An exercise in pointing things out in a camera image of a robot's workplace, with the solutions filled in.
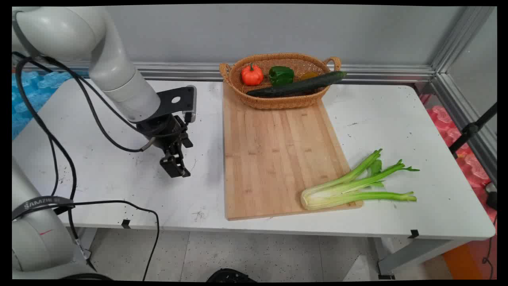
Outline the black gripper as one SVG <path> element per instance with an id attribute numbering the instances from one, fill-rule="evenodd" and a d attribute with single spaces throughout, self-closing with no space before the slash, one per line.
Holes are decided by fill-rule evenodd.
<path id="1" fill-rule="evenodd" d="M 160 166 L 171 178 L 191 175 L 185 166 L 181 147 L 193 147 L 187 134 L 188 125 L 193 121 L 193 114 L 184 114 L 183 119 L 178 115 L 169 114 L 137 124 L 137 131 L 147 139 L 153 140 L 152 145 L 165 153 L 160 159 Z"/>

